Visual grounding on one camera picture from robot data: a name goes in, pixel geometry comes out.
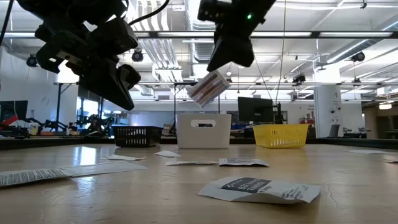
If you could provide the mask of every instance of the computer monitor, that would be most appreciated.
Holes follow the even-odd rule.
[[[274,122],[272,100],[238,97],[239,121]]]
[[[0,123],[13,117],[16,113],[19,120],[26,119],[27,100],[0,101]]]

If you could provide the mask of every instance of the paper on table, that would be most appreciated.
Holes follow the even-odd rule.
[[[180,155],[178,155],[175,152],[170,152],[167,150],[163,150],[160,152],[156,152],[154,155],[158,155],[158,156],[164,156],[164,157],[181,157]]]
[[[143,160],[143,159],[145,159],[145,157],[142,157],[142,158],[135,158],[135,157],[130,157],[130,156],[112,155],[112,156],[105,156],[103,159],[109,159],[109,160],[125,160],[125,161],[138,161],[138,160]]]
[[[210,72],[188,90],[188,96],[201,108],[229,88],[230,84],[217,71]]]
[[[66,174],[70,174],[72,177],[81,177],[85,175],[95,175],[95,174],[110,174],[115,172],[125,172],[125,171],[142,170],[142,169],[148,169],[148,168],[126,161],[105,162],[94,165],[61,168],[61,170],[63,170]]]
[[[269,164],[260,159],[224,158],[218,159],[219,166],[266,166]]]
[[[216,161],[167,161],[167,166],[177,166],[177,165],[213,165],[217,164]]]
[[[350,150],[346,152],[361,153],[361,154],[395,154],[395,152],[384,152],[378,150]]]
[[[251,177],[225,177],[207,184],[198,195],[230,202],[292,204],[310,203],[319,195],[320,186],[292,184],[280,180]]]
[[[0,187],[25,184],[40,180],[69,177],[60,169],[15,170],[0,172]]]

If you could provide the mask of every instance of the white storage box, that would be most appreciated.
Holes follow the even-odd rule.
[[[227,149],[230,114],[179,114],[177,140],[181,149]]]

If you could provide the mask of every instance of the black plastic basket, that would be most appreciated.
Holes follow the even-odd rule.
[[[114,141],[119,147],[152,147],[160,143],[163,128],[153,126],[113,126]]]

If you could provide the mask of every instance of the table surface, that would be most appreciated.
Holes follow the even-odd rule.
[[[147,170],[58,179],[0,189],[1,223],[397,223],[398,165],[394,155],[345,152],[357,147],[307,145],[304,149],[150,149],[110,144],[0,151],[0,170],[40,169],[103,162],[116,153],[146,157]],[[165,166],[181,161],[255,157],[271,167]],[[273,205],[226,202],[197,193],[226,176],[258,177],[321,185],[312,203]]]

